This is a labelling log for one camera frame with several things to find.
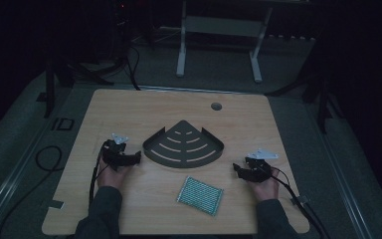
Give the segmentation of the person's left hand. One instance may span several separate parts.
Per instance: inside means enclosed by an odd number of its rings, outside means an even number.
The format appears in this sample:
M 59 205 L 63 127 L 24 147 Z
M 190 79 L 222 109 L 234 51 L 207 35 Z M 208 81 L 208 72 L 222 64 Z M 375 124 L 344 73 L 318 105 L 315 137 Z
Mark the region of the person's left hand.
M 130 172 L 130 170 L 130 166 L 119 167 L 117 170 L 113 170 L 108 164 L 101 160 L 98 166 L 97 186 L 109 186 L 120 191 L 123 182 L 125 181 L 126 176 Z

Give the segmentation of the person's right hand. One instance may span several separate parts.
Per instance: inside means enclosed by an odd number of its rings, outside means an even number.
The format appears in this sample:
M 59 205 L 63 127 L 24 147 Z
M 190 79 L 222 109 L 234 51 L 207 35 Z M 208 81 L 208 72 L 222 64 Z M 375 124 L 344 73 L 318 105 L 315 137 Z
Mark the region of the person's right hand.
M 279 196 L 279 183 L 276 181 L 276 177 L 279 172 L 273 168 L 272 176 L 264 182 L 250 182 L 248 185 L 252 189 L 256 199 L 259 202 L 277 199 Z

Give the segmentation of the white metal stand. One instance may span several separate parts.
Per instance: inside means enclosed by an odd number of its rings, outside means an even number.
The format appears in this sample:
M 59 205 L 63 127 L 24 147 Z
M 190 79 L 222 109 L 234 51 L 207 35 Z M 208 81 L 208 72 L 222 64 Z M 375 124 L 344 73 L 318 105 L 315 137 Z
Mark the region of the white metal stand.
M 176 76 L 183 77 L 186 65 L 186 34 L 204 33 L 222 36 L 252 37 L 257 40 L 255 48 L 249 52 L 254 81 L 263 80 L 259 52 L 265 39 L 267 28 L 273 13 L 273 8 L 268 7 L 261 21 L 235 20 L 225 18 L 194 16 L 187 13 L 187 0 L 182 0 L 180 48 L 177 60 Z

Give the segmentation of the green scouring pad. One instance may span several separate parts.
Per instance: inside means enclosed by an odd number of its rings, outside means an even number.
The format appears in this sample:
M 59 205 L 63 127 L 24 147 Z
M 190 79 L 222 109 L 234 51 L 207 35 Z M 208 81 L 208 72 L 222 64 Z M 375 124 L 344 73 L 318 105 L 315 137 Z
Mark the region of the green scouring pad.
M 210 216 L 216 216 L 224 190 L 187 176 L 177 195 L 176 201 Z

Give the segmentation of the black tripod stand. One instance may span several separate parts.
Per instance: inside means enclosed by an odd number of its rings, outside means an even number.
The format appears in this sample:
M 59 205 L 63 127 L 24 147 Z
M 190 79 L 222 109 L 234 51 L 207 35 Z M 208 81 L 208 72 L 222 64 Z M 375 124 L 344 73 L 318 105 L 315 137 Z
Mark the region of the black tripod stand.
M 62 87 L 71 88 L 76 82 L 75 74 L 78 74 L 81 76 L 81 80 L 97 83 L 99 85 L 112 86 L 113 82 L 105 80 L 102 76 L 114 73 L 125 65 L 126 60 L 115 59 L 113 64 L 109 67 L 91 71 L 82 64 L 65 56 L 61 56 L 60 58 L 48 58 L 45 67 L 45 91 L 38 96 L 38 100 L 46 104 L 44 118 L 47 119 L 55 108 L 55 79 L 58 79 Z
M 326 133 L 325 122 L 331 117 L 330 110 L 327 106 L 331 105 L 336 110 L 336 105 L 329 97 L 331 77 L 331 71 L 328 68 L 315 67 L 313 64 L 305 63 L 292 83 L 278 90 L 268 92 L 266 96 L 278 97 L 302 85 L 306 85 L 301 99 L 306 104 L 313 104 L 315 100 L 318 100 L 316 124 L 322 133 Z

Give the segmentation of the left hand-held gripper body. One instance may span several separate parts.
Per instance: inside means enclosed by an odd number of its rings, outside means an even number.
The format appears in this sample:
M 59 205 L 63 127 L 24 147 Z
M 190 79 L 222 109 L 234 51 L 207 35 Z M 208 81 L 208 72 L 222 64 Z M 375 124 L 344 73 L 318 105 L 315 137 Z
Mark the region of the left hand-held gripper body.
M 106 140 L 102 145 L 103 161 L 111 167 L 126 166 L 124 150 L 128 141 L 127 136 L 113 133 L 111 139 Z

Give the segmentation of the black metal corner shelf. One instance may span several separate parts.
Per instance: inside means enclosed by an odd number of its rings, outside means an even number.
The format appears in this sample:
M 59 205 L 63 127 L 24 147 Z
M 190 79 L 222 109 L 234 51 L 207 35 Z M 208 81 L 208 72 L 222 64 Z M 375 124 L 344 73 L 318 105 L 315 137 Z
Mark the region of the black metal corner shelf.
M 163 127 L 143 143 L 144 154 L 171 168 L 197 168 L 217 160 L 224 144 L 205 128 L 198 130 L 187 120 Z

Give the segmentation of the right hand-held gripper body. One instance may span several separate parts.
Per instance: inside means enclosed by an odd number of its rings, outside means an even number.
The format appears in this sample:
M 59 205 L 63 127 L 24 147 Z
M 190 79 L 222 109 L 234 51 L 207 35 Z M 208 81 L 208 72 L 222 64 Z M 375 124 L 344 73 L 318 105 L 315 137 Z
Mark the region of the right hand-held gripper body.
M 267 159 L 277 159 L 279 155 L 265 149 L 257 149 L 248 153 L 245 163 L 250 168 L 246 175 L 246 180 L 251 182 L 263 182 L 272 176 L 272 167 L 267 163 Z

